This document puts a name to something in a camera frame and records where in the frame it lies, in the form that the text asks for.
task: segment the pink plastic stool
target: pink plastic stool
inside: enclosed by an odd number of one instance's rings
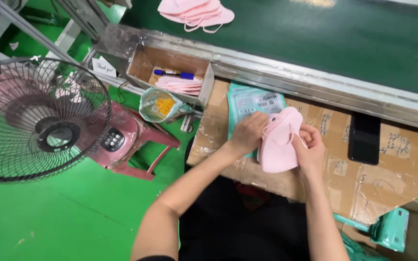
[[[90,158],[103,168],[110,169],[114,173],[152,181],[154,179],[152,171],[157,163],[171,148],[178,148],[180,146],[180,142],[159,125],[155,124],[155,127],[158,129],[148,126],[141,119],[138,112],[124,108],[115,102],[112,102],[110,127],[117,129],[124,136],[123,144],[113,152],[107,151],[102,146],[99,146],[96,153],[90,155]],[[131,156],[148,141],[164,144],[167,147],[154,160],[148,170],[130,167],[128,161]]]

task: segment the black phone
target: black phone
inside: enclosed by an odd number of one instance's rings
[[[380,157],[380,124],[378,117],[354,113],[349,128],[348,158],[369,165],[378,165]]]

